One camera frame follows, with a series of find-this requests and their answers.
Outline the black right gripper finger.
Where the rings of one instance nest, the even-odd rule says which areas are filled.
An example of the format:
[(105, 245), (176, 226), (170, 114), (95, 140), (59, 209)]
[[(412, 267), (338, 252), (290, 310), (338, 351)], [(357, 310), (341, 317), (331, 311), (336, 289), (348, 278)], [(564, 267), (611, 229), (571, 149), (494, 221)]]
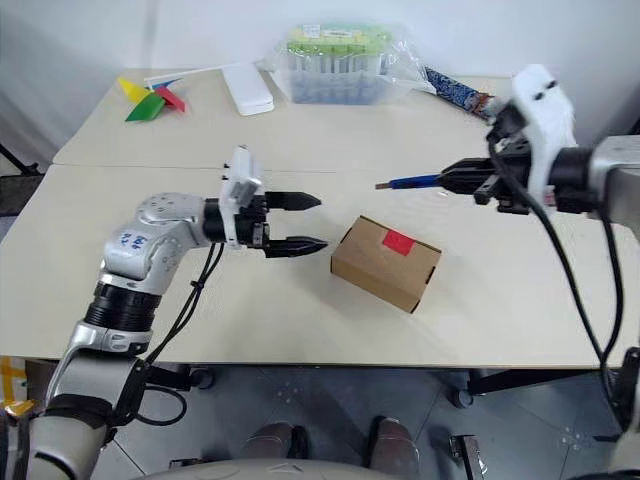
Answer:
[(493, 164), (488, 158), (464, 158), (444, 168), (441, 176), (481, 177), (493, 174)]
[(476, 174), (441, 174), (438, 176), (438, 185), (452, 193), (474, 193), (476, 192), (489, 178), (489, 175), (476, 175)]

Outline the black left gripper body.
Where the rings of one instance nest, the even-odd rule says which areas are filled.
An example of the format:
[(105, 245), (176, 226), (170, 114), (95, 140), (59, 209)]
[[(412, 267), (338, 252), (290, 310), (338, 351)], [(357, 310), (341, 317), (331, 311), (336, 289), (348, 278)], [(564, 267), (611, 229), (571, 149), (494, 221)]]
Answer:
[(249, 204), (234, 215), (236, 240), (239, 245), (253, 249), (270, 247), (270, 227), (267, 214), (270, 211), (271, 192), (254, 196)]

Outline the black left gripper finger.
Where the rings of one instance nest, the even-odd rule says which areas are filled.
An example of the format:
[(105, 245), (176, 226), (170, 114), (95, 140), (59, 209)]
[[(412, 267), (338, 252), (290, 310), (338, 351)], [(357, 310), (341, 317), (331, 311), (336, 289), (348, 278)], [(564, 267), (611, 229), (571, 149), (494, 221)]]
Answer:
[(311, 255), (326, 248), (324, 240), (308, 236), (289, 236), (285, 239), (270, 239), (263, 247), (266, 258), (295, 258)]
[(315, 196), (304, 192), (265, 192), (265, 202), (269, 209), (304, 211), (322, 204)]

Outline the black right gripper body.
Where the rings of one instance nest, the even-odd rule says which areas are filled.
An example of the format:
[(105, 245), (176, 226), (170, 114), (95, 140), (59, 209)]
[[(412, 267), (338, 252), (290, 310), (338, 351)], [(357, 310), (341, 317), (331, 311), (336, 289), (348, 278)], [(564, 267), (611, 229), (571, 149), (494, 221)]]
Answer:
[(493, 198), (498, 200), (497, 210), (500, 213), (528, 215), (531, 202), (522, 182), (516, 177), (513, 168), (506, 163), (498, 152), (498, 145), (503, 140), (510, 140), (520, 133), (525, 126), (525, 119), (516, 107), (504, 107), (493, 119), (492, 128), (486, 136), (489, 159), (493, 165), (493, 173), (478, 187), (474, 193), (474, 201), (478, 205), (487, 205)]

